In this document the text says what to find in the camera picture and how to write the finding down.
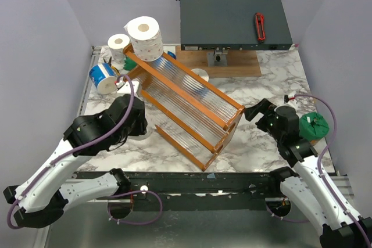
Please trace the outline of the green paper roll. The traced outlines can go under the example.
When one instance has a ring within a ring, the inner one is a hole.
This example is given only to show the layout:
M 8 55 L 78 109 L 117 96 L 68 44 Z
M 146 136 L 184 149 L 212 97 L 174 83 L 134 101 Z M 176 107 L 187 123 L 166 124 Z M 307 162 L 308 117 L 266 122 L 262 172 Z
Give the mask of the green paper roll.
M 299 135 L 315 145 L 329 132 L 328 122 L 316 112 L 304 114 L 299 119 Z

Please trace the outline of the white red-dotted paper roll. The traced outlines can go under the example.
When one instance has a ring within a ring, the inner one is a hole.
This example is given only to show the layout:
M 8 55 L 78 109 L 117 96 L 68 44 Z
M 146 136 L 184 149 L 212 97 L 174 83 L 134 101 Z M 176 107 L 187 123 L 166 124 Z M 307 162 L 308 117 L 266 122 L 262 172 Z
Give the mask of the white red-dotted paper roll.
M 130 20 L 124 29 L 139 59 L 152 62 L 162 56 L 163 41 L 156 19 L 150 16 L 140 16 Z

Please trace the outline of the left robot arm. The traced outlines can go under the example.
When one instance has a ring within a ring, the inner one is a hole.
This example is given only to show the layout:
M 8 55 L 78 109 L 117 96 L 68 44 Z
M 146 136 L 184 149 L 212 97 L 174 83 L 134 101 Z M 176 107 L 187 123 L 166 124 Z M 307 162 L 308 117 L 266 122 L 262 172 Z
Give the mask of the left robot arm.
M 99 152 L 121 146 L 129 136 L 145 135 L 147 125 L 145 103 L 130 94 L 117 97 L 100 113 L 77 117 L 52 155 L 31 178 L 3 191 L 10 204 L 8 226 L 43 228 L 78 204 L 99 197 L 124 198 L 131 183 L 118 168 L 77 185 L 66 181 Z

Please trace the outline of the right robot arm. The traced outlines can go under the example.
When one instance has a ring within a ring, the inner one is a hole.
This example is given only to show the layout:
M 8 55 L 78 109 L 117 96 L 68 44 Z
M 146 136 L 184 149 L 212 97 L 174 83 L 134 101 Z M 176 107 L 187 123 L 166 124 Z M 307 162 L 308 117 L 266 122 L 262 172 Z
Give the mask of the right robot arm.
M 371 218 L 362 215 L 326 173 L 312 144 L 301 137 L 300 118 L 286 96 L 276 106 L 267 99 L 245 109 L 245 118 L 252 121 L 261 113 L 256 126 L 273 137 L 280 156 L 289 164 L 270 172 L 268 192 L 286 196 L 296 205 L 319 235 L 322 247 L 371 247 Z

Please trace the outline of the orange wooden shelf rack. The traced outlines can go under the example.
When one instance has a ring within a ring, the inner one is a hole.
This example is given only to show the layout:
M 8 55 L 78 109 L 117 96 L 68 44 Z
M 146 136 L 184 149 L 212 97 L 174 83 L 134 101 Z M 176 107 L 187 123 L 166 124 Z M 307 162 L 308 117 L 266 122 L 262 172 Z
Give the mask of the orange wooden shelf rack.
M 141 96 L 161 112 L 156 131 L 206 171 L 232 139 L 244 106 L 166 53 L 145 62 L 132 45 L 123 52 L 137 64 L 128 75 L 139 81 Z

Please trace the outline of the white roll behind shelf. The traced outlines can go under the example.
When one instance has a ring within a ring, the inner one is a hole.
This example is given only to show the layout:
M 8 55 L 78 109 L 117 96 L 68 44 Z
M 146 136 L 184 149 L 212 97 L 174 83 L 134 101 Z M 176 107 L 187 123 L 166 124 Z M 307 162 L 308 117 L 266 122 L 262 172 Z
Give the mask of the white roll behind shelf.
M 209 81 L 209 75 L 208 73 L 203 69 L 192 69 L 191 70 L 196 75 L 200 76 L 200 78 L 204 79 L 205 81 Z

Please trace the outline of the blue object behind shelf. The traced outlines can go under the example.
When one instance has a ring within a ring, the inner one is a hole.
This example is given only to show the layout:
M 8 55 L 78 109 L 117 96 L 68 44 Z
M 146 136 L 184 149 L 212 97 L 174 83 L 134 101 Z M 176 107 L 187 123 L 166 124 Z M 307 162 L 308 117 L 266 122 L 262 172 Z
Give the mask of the blue object behind shelf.
M 168 51 L 167 54 L 171 56 L 173 59 L 177 59 L 176 55 L 173 52 Z

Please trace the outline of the brown wooden board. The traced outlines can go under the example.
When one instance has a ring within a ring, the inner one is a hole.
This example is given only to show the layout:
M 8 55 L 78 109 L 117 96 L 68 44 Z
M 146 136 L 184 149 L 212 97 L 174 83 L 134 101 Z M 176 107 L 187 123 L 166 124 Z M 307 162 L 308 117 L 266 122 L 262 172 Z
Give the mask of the brown wooden board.
M 255 51 L 228 51 L 227 66 L 208 66 L 207 52 L 183 51 L 176 47 L 179 62 L 190 69 L 203 69 L 210 78 L 260 77 L 262 75 Z

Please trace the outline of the blue wrapped paper roll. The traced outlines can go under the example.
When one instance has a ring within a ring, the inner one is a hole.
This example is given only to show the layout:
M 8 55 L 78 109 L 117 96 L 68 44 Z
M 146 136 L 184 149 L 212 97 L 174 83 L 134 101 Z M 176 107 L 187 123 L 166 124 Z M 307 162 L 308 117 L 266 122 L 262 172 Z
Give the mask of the blue wrapped paper roll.
M 113 71 L 108 63 L 98 63 L 92 67 L 89 77 L 96 90 L 101 95 L 111 94 L 117 90 L 117 74 Z

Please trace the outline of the small green object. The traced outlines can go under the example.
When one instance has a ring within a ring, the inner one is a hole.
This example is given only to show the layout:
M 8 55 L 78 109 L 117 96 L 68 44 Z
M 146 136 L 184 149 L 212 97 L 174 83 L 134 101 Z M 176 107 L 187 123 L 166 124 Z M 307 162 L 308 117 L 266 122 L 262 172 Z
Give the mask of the small green object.
M 124 60 L 123 69 L 125 69 L 125 71 L 131 71 L 136 66 L 137 66 L 137 63 L 135 61 L 133 61 L 130 57 L 126 56 L 126 58 Z

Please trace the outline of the black yellow pliers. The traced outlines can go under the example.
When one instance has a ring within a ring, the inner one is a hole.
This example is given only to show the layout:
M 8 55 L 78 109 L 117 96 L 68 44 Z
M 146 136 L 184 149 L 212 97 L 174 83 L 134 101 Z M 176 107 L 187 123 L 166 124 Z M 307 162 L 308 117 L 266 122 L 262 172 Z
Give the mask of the black yellow pliers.
M 108 60 L 103 58 L 103 62 L 110 66 L 110 68 L 113 70 L 116 76 L 120 75 L 120 72 L 118 71 L 118 69 L 114 65 L 112 65 L 112 57 L 110 57 Z

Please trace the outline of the plain white paper roll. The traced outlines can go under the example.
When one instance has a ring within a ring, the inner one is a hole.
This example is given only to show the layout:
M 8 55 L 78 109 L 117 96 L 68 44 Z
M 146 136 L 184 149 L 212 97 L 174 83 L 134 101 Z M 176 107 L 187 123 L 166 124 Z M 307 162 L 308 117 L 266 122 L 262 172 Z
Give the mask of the plain white paper roll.
M 123 64 L 126 56 L 123 52 L 124 48 L 130 43 L 128 35 L 114 34 L 108 39 L 108 47 L 112 54 L 113 59 L 118 64 Z

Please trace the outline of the red black utility knife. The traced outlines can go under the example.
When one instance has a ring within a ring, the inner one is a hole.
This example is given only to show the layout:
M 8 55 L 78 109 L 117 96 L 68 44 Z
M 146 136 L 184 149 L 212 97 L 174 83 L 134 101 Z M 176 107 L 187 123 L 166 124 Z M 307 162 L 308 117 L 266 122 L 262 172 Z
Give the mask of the red black utility knife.
M 259 42 L 264 42 L 266 40 L 266 33 L 264 30 L 264 16 L 261 13 L 255 13 L 255 27 L 257 33 L 257 40 Z

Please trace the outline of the grey metal stand bracket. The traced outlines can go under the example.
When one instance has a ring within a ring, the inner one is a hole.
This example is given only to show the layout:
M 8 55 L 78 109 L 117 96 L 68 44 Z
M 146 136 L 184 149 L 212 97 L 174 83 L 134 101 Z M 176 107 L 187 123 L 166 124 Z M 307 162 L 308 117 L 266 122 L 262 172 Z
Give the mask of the grey metal stand bracket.
M 208 66 L 227 66 L 227 54 L 227 50 L 207 52 Z

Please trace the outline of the dark grey rack-mount device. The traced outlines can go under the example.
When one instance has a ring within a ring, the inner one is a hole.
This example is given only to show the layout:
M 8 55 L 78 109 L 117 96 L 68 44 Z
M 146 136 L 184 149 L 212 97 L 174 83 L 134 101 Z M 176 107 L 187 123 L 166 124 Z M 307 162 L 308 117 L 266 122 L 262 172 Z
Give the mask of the dark grey rack-mount device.
M 293 44 L 282 0 L 176 0 L 184 51 L 286 51 Z M 264 16 L 259 42 L 255 13 Z

